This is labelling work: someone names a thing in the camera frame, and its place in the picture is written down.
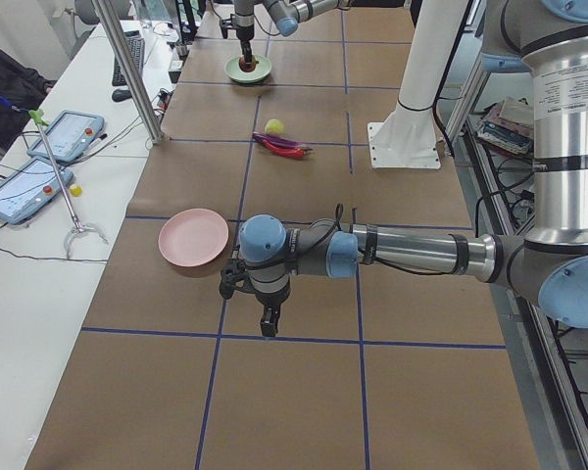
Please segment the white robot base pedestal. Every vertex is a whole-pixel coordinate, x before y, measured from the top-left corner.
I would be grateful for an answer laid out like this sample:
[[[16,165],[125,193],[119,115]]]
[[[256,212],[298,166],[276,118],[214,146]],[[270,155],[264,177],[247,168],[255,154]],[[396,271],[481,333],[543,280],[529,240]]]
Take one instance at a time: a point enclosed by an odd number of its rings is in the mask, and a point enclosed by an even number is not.
[[[425,0],[394,111],[382,122],[370,122],[367,135],[374,169],[438,169],[433,112],[456,38],[462,33],[471,3]]]

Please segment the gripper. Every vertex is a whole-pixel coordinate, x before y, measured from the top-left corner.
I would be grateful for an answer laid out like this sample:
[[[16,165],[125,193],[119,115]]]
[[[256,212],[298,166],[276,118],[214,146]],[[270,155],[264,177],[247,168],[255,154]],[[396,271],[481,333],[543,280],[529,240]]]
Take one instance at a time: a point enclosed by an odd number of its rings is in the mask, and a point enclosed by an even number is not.
[[[291,290],[289,288],[282,288],[272,293],[258,292],[255,294],[256,299],[264,308],[260,321],[260,328],[263,335],[275,337],[278,334],[281,306],[288,300],[290,292]]]
[[[242,62],[252,62],[252,48],[250,41],[254,38],[254,25],[240,25],[238,24],[235,28],[236,36],[240,41],[242,51]]]

